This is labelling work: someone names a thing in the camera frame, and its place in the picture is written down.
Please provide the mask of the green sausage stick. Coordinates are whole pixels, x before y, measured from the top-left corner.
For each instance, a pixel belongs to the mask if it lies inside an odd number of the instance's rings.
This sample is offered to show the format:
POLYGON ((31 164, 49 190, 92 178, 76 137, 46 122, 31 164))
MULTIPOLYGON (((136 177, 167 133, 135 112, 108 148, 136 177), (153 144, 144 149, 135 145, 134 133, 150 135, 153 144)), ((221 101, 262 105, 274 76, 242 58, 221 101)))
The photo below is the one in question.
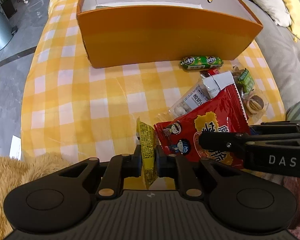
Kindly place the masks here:
POLYGON ((215 56, 187 56, 180 61, 185 70, 202 70, 221 67, 223 60, 215 56))

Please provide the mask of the yellow snack packet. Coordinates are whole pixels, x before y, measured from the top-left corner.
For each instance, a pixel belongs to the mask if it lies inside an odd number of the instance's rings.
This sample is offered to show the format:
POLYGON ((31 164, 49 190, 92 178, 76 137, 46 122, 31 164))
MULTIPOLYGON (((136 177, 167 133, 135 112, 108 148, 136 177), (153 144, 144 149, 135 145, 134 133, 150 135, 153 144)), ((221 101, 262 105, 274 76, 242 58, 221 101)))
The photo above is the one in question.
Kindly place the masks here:
POLYGON ((157 168, 155 164, 155 148, 158 138, 154 128, 139 118, 136 121, 136 133, 141 146, 142 177, 147 189, 157 179, 157 168))

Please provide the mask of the red snack bag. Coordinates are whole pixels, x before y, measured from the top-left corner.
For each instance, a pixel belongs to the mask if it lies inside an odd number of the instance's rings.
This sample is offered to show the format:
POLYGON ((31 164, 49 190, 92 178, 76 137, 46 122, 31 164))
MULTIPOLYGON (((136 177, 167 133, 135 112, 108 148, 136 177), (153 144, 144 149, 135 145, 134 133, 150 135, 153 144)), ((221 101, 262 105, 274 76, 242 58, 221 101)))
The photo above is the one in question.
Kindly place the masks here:
POLYGON ((233 84, 190 113, 173 121, 159 122, 154 129, 166 155, 181 154, 191 163, 211 158, 240 170, 243 168, 243 161, 229 150, 210 150, 206 147, 208 142, 215 142, 218 146, 221 144, 220 139, 209 139, 207 133, 249 132, 243 105, 233 84))

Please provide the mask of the orange cardboard box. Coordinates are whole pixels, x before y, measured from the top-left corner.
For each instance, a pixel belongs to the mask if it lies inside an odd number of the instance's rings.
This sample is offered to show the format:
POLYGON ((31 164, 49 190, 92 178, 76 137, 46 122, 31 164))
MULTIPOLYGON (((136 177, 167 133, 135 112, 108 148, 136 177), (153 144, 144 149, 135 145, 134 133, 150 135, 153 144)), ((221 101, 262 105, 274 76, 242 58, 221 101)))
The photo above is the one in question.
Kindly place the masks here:
POLYGON ((233 60, 263 28, 243 0, 78 0, 76 17, 94 68, 233 60))

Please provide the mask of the clear chocolate cookie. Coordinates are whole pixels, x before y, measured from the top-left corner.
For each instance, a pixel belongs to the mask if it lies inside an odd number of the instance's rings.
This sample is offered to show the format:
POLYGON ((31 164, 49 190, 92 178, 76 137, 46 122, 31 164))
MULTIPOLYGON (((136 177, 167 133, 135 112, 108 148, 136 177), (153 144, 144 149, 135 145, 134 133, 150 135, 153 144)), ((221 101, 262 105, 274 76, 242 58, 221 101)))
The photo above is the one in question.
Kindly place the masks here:
POLYGON ((243 104, 250 118, 260 119, 269 105, 267 98, 259 89, 252 89, 243 95, 243 104))

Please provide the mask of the grey sofa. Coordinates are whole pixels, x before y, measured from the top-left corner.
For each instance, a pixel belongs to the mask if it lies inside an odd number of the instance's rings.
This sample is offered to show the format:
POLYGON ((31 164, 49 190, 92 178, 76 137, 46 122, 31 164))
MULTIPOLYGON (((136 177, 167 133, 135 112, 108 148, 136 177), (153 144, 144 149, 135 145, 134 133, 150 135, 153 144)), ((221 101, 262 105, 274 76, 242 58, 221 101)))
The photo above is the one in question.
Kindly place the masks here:
POLYGON ((271 69, 283 104, 289 109, 300 101, 300 41, 286 27, 276 25, 252 0, 243 0, 263 24, 256 42, 271 69))

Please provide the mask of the white silver snack pouch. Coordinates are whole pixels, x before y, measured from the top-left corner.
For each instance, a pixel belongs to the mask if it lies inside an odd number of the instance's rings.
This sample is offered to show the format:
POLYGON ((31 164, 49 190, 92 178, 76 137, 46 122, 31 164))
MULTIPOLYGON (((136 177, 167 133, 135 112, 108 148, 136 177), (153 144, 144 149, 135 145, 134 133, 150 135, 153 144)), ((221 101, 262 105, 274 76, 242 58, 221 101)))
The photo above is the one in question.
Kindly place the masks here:
POLYGON ((225 87, 234 84, 235 82, 230 71, 203 78, 203 85, 211 99, 215 98, 225 87))

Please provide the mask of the yellow checkered tablecloth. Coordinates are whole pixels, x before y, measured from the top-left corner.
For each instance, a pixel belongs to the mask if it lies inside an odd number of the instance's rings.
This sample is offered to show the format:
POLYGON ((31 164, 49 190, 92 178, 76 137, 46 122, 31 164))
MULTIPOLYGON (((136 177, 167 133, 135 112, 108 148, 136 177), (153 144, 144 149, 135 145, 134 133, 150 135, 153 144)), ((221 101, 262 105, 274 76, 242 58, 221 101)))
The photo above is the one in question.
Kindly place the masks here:
MULTIPOLYGON (((180 60, 94 68, 77 21, 78 0, 50 0, 48 20, 25 83, 21 148, 25 161, 58 154, 70 163, 109 161, 133 153, 136 121, 153 125, 201 77, 180 60)), ((268 100, 262 121, 282 121, 285 109, 271 70, 256 42, 222 72, 247 68, 268 100)))

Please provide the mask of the striped teal blanket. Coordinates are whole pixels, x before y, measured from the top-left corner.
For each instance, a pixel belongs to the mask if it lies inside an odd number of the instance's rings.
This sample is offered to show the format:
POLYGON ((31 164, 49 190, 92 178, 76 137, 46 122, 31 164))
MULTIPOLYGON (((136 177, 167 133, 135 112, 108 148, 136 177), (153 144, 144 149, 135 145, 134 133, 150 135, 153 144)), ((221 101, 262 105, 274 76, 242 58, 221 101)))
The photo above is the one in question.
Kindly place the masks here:
POLYGON ((286 120, 287 121, 300 120, 300 101, 287 110, 286 120))

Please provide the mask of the clear bag white balls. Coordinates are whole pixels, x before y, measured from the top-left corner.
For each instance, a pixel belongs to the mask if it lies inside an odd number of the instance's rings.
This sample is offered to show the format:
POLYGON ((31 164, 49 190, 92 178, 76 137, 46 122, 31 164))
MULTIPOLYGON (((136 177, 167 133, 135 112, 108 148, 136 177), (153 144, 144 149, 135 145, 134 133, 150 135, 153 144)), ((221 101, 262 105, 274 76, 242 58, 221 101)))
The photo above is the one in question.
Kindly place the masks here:
POLYGON ((172 121, 190 113, 210 100, 210 96, 202 81, 198 81, 166 112, 158 114, 159 121, 172 121))

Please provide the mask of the small red snack packet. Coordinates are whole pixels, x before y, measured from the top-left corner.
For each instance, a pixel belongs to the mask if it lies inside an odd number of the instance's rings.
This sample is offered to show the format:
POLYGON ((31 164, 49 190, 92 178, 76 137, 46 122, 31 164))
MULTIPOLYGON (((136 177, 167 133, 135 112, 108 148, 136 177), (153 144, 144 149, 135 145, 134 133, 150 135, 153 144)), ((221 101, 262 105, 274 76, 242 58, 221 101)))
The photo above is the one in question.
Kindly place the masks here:
POLYGON ((200 71, 200 75, 202 78, 207 78, 213 75, 219 74, 219 69, 218 68, 209 68, 209 69, 203 69, 200 71))

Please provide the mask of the green label cookie bag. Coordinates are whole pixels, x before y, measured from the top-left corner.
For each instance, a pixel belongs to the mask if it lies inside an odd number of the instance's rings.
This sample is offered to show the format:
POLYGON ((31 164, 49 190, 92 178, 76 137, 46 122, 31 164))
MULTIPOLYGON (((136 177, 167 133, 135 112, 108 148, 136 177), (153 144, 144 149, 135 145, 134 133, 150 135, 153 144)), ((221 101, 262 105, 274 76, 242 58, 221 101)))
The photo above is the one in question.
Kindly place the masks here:
POLYGON ((254 79, 247 68, 232 68, 232 76, 241 96, 249 94, 254 88, 254 79))

